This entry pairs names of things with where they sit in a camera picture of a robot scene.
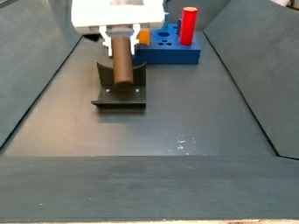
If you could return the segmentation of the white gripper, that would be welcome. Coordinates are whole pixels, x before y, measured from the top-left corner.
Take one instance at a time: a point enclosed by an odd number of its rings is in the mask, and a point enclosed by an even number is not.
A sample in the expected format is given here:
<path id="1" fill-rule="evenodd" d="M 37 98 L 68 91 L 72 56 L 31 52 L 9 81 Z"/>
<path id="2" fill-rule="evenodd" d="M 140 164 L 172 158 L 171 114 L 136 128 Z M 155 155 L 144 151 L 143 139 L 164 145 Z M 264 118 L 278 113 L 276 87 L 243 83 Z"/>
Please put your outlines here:
<path id="1" fill-rule="evenodd" d="M 130 50 L 135 55 L 142 27 L 158 29 L 164 24 L 164 0 L 72 0 L 71 22 L 82 35 L 100 33 L 110 57 L 112 38 L 107 26 L 132 25 Z"/>

